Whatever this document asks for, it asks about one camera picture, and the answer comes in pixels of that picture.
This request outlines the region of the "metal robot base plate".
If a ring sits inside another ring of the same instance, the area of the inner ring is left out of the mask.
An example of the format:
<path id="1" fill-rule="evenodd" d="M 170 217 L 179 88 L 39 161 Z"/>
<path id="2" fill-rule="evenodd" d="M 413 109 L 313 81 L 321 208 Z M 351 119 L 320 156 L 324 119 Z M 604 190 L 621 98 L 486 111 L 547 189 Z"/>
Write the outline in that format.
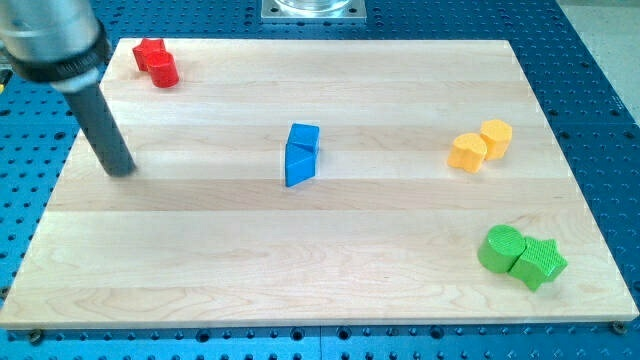
<path id="1" fill-rule="evenodd" d="M 264 23 L 364 23 L 365 0 L 262 0 Z"/>

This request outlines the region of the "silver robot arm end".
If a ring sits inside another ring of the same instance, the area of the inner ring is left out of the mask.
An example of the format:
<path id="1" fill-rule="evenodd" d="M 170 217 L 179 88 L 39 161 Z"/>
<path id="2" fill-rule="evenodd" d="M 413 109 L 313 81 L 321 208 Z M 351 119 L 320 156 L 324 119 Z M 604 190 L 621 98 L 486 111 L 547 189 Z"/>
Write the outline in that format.
<path id="1" fill-rule="evenodd" d="M 26 80 L 79 92 L 98 82 L 110 50 L 87 0 L 1 0 L 1 54 Z"/>

